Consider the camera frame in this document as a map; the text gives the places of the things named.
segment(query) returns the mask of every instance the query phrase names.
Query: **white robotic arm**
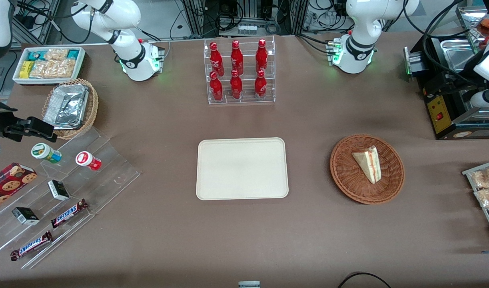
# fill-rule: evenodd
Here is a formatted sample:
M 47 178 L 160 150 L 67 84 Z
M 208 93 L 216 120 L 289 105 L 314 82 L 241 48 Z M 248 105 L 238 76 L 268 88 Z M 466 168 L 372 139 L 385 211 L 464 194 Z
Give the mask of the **white robotic arm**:
M 360 73 L 370 63 L 374 45 L 381 35 L 379 19 L 394 20 L 401 11 L 405 0 L 347 0 L 345 9 L 354 20 L 351 35 L 334 40 L 332 64 L 347 73 Z M 418 7 L 419 0 L 408 0 L 408 15 Z
M 134 81 L 144 81 L 162 70 L 159 49 L 149 43 L 140 43 L 130 28 L 138 27 L 141 12 L 131 0 L 83 0 L 74 2 L 72 13 L 76 24 L 92 31 L 111 44 L 120 58 L 124 72 Z

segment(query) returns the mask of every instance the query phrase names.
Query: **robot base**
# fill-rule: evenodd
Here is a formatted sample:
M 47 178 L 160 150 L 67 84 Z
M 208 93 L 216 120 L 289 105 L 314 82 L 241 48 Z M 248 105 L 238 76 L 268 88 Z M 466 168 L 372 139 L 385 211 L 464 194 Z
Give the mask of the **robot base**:
M 142 43 L 142 45 L 145 48 L 145 56 L 136 68 L 126 69 L 120 61 L 123 71 L 134 81 L 145 81 L 156 73 L 162 73 L 164 49 L 159 50 L 157 46 L 146 42 Z
M 364 54 L 364 59 L 356 60 L 345 46 L 348 38 L 349 35 L 343 35 L 341 38 L 335 38 L 331 46 L 326 45 L 326 51 L 328 53 L 335 53 L 335 55 L 328 55 L 328 62 L 330 66 L 339 67 L 345 73 L 357 74 L 364 71 L 365 67 L 370 64 L 374 51 L 370 53 L 369 57 Z

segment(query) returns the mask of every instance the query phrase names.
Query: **small black box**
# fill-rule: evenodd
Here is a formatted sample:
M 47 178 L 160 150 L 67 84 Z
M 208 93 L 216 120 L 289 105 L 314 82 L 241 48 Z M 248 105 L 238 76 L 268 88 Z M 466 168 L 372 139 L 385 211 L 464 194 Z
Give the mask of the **small black box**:
M 30 208 L 16 207 L 12 213 L 21 224 L 35 225 L 40 221 Z
M 47 183 L 49 185 L 49 190 L 55 199 L 65 201 L 69 199 L 67 189 L 63 185 L 63 182 L 58 180 L 51 180 Z

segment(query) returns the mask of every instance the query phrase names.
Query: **snickers bar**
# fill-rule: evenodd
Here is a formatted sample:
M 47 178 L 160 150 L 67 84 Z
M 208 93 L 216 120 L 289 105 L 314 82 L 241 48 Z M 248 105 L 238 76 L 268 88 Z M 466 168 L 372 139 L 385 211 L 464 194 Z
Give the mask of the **snickers bar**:
M 52 228 L 57 228 L 86 207 L 88 207 L 88 204 L 86 203 L 85 199 L 77 202 L 74 206 L 72 206 L 72 208 L 63 212 L 61 215 L 56 217 L 56 219 L 51 220 Z
M 34 240 L 31 243 L 28 243 L 26 246 L 17 250 L 13 250 L 12 253 L 10 254 L 10 258 L 12 259 L 12 261 L 17 261 L 19 258 L 23 257 L 26 253 L 38 248 L 38 246 L 46 242 L 52 242 L 52 241 L 54 241 L 54 239 L 52 239 L 51 232 L 47 231 L 42 237 Z

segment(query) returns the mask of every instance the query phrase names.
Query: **red cookie box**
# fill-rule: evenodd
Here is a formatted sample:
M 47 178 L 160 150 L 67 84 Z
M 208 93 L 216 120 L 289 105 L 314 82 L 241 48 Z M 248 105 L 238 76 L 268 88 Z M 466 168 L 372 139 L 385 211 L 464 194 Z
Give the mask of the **red cookie box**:
M 33 169 L 18 163 L 4 168 L 0 172 L 0 205 L 36 177 Z

